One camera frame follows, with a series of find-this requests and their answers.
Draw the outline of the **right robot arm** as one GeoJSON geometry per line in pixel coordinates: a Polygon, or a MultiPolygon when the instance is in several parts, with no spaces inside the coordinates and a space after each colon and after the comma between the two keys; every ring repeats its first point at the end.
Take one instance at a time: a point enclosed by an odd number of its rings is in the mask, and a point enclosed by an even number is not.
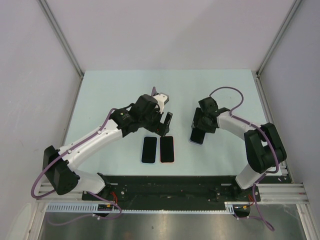
{"type": "Polygon", "coordinates": [[[279,170],[279,164],[287,159],[287,153],[274,124],[262,125],[249,122],[234,114],[226,107],[219,108],[212,97],[199,102],[193,120],[190,141],[202,145],[206,134],[214,134],[216,129],[226,130],[244,141],[247,165],[235,177],[236,185],[230,188],[231,196],[242,201],[249,189],[267,173],[279,170]]]}

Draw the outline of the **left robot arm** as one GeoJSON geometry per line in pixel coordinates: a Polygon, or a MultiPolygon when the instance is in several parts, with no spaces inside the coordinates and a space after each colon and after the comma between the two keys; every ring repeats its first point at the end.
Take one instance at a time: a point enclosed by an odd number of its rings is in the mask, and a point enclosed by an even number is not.
{"type": "Polygon", "coordinates": [[[143,94],[135,103],[123,108],[110,110],[105,121],[84,137],[58,149],[49,146],[44,151],[43,170],[46,178],[58,195],[73,190],[91,192],[98,199],[110,196],[111,188],[102,174],[93,174],[79,170],[79,167],[93,154],[118,141],[128,134],[144,128],[161,137],[169,132],[172,113],[161,118],[169,96],[164,93],[143,94]]]}

